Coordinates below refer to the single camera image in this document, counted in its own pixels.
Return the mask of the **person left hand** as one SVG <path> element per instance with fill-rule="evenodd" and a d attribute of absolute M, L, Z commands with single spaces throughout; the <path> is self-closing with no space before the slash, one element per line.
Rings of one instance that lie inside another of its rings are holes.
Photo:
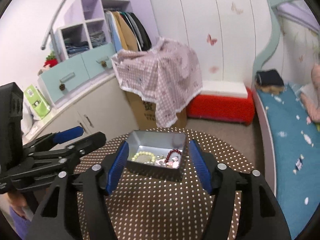
<path fill-rule="evenodd" d="M 14 212 L 24 219 L 29 219 L 24 208 L 28 207 L 27 201 L 24 196 L 19 192 L 9 192 L 7 193 L 7 199 L 9 205 L 14 210 Z"/>

